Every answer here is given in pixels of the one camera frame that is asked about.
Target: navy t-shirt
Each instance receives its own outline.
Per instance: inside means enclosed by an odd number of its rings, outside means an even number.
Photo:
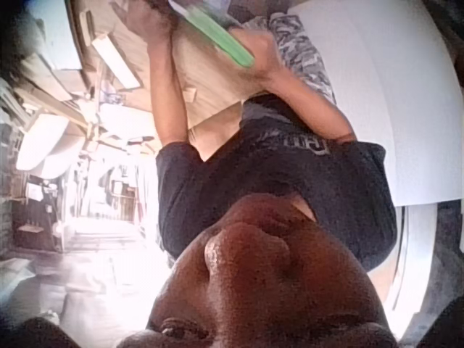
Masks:
[[[170,144],[157,157],[162,245],[177,258],[243,196],[297,192],[371,270],[397,237],[384,157],[382,146],[338,145],[271,118],[247,122],[206,162],[192,145]]]

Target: floor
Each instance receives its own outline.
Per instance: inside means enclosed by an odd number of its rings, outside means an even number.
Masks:
[[[149,243],[137,243],[136,248],[109,243],[112,248],[104,242],[94,251],[67,254],[12,253],[11,257],[32,259],[36,276],[12,293],[7,305],[10,323],[51,311],[60,328],[85,348],[111,348],[144,329],[169,274],[164,255]]]

